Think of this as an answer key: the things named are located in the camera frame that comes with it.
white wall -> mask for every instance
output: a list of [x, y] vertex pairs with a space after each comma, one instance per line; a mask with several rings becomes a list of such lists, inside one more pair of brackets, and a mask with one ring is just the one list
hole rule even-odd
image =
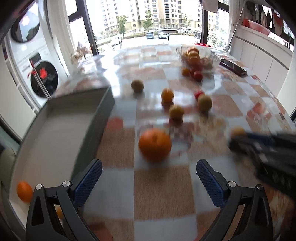
[[292, 61], [285, 82], [279, 92], [278, 100], [289, 115], [296, 107], [296, 54], [293, 52]]
[[0, 51], [0, 116], [9, 127], [23, 138], [35, 113], [18, 91]]

red apple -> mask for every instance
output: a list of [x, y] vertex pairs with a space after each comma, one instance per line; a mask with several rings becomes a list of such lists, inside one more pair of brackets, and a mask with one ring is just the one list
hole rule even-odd
[[195, 71], [193, 74], [194, 80], [201, 82], [202, 81], [202, 73], [200, 71]]
[[194, 93], [194, 98], [196, 99], [196, 101], [197, 101], [198, 97], [199, 97], [200, 95], [203, 95], [203, 94], [204, 94], [203, 91], [197, 91], [197, 92], [195, 92], [195, 93]]

curtain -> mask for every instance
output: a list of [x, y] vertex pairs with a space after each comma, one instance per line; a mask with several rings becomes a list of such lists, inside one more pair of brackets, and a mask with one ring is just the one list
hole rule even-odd
[[66, 11], [65, 0], [47, 1], [48, 19], [55, 49], [61, 63], [71, 74], [76, 66], [71, 63], [71, 55], [76, 53]]
[[235, 25], [239, 20], [242, 11], [244, 0], [229, 0], [229, 27], [228, 27], [228, 41], [227, 46], [230, 44], [231, 37], [235, 30]]

metal screw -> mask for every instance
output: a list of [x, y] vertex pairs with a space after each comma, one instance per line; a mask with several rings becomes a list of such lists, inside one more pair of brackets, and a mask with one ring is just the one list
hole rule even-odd
[[257, 188], [258, 188], [259, 190], [263, 190], [263, 186], [260, 185], [260, 184], [257, 185]]
[[228, 182], [228, 185], [232, 188], [234, 188], [237, 184], [234, 181]]
[[69, 186], [70, 185], [70, 182], [69, 181], [64, 181], [63, 182], [63, 187], [67, 187], [67, 186]]
[[40, 188], [42, 188], [41, 184], [37, 184], [36, 187], [35, 187], [36, 190], [39, 190]]

blue gripper pad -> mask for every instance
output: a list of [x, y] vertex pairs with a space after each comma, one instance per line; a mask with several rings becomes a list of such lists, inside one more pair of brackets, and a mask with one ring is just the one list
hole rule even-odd
[[215, 172], [205, 159], [201, 159], [197, 162], [196, 174], [202, 181], [202, 184], [207, 190], [213, 204], [216, 207], [223, 208], [227, 201], [227, 189], [225, 187], [222, 188], [214, 176], [220, 173]]
[[103, 171], [103, 165], [100, 160], [93, 160], [93, 164], [88, 166], [86, 174], [81, 178], [81, 181], [76, 185], [73, 195], [73, 206], [81, 207], [85, 204], [93, 187], [98, 181]]

